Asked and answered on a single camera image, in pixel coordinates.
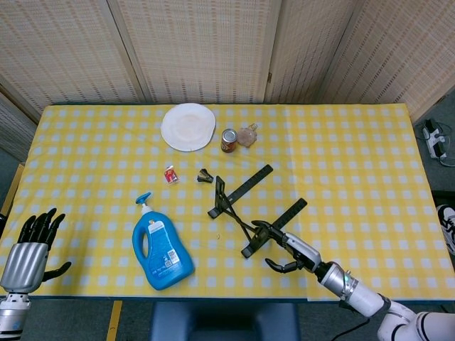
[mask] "power strip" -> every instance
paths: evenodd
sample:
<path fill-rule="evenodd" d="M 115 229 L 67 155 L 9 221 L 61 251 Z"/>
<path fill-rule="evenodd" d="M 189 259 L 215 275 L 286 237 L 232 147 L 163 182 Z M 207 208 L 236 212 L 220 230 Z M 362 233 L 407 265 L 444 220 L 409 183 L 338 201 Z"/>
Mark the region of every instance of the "power strip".
<path fill-rule="evenodd" d="M 422 133 L 424 134 L 425 142 L 427 142 L 429 155 L 432 158 L 446 158 L 447 154 L 443 145 L 446 139 L 438 123 L 433 119 L 425 120 Z"/>

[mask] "white sticker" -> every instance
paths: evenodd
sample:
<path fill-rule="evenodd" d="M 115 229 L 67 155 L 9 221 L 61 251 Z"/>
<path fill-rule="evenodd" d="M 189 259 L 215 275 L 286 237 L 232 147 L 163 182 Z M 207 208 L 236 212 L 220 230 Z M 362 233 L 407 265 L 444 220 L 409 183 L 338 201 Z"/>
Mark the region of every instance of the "white sticker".
<path fill-rule="evenodd" d="M 163 229 L 164 228 L 164 223 L 159 220 L 157 222 L 154 222 L 153 220 L 150 220 L 150 225 L 149 225 L 149 232 L 150 233 L 154 233 L 156 231 L 158 231 L 159 229 Z"/>
<path fill-rule="evenodd" d="M 180 259 L 177 256 L 177 252 L 174 249 L 168 252 L 168 256 L 171 259 L 172 264 L 175 264 L 180 261 Z"/>

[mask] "wire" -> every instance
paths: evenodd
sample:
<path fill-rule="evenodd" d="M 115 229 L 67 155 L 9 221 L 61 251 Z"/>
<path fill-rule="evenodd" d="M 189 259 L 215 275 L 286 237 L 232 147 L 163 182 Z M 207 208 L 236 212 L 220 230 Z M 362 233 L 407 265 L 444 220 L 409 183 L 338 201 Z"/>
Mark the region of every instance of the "wire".
<path fill-rule="evenodd" d="M 438 125 L 440 125 L 440 126 L 446 126 L 447 128 L 449 128 L 449 132 L 447 134 L 444 134 L 444 135 L 448 136 L 448 135 L 452 134 L 452 127 L 451 126 L 449 126 L 448 124 L 442 123 L 442 122 L 436 122 L 436 123 L 438 123 Z"/>
<path fill-rule="evenodd" d="M 443 162 L 441 158 L 439 159 L 439 163 L 446 167 L 455 167 L 455 165 L 449 165 L 448 163 Z"/>
<path fill-rule="evenodd" d="M 340 334 L 338 334 L 337 336 L 335 336 L 331 341 L 335 341 L 335 340 L 338 339 L 339 337 L 341 337 L 341 336 L 343 336 L 343 335 L 346 335 L 346 334 L 349 334 L 350 332 L 353 332 L 354 330 L 357 330 L 358 328 L 361 328 L 361 327 L 363 327 L 364 325 L 367 325 L 368 323 L 370 323 L 370 319 L 369 319 L 369 318 L 368 318 L 365 322 L 362 322 L 361 324 L 356 325 L 354 328 L 348 329 L 348 330 L 346 330 L 345 332 L 341 332 Z"/>
<path fill-rule="evenodd" d="M 451 143 L 450 136 L 445 136 L 445 138 L 446 138 L 447 140 L 449 140 L 448 143 L 447 143 L 447 147 L 445 147 L 447 150 L 449 150 L 449 149 L 450 149 L 450 143 Z M 450 158 L 450 159 L 452 159 L 452 160 L 455 160 L 455 157 L 453 157 L 453 156 L 446 156 L 446 157 L 444 158 L 444 160 L 445 160 L 446 158 Z"/>

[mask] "robotic arm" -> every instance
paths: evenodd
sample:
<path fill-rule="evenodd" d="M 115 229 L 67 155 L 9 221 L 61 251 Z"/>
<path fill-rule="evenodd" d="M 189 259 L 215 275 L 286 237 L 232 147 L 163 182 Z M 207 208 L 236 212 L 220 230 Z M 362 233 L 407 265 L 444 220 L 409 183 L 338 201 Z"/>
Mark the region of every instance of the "robotic arm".
<path fill-rule="evenodd" d="M 386 310 L 378 330 L 379 341 L 451 341 L 455 338 L 455 315 L 414 313 L 405 306 L 375 293 L 334 262 L 324 263 L 317 250 L 291 233 L 284 233 L 262 220 L 252 222 L 266 229 L 269 237 L 285 248 L 295 259 L 284 266 L 265 259 L 275 271 L 287 273 L 305 268 L 318 282 L 363 316 L 370 318 Z"/>
<path fill-rule="evenodd" d="M 55 208 L 38 218 L 32 216 L 23 225 L 18 241 L 13 245 L 0 280 L 8 295 L 0 301 L 0 340 L 20 340 L 31 302 L 28 294 L 42 282 L 63 275 L 71 266 L 67 261 L 59 269 L 46 271 L 46 262 L 57 228 L 65 215 L 50 221 Z"/>

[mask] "white paper plate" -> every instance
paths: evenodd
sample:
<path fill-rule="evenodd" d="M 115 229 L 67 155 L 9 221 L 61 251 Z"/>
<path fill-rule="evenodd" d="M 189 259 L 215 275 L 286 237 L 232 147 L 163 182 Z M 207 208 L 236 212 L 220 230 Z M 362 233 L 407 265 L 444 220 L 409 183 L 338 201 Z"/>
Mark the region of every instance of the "white paper plate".
<path fill-rule="evenodd" d="M 176 105 L 164 115 L 161 135 L 178 151 L 197 151 L 210 142 L 215 130 L 215 115 L 203 105 Z"/>

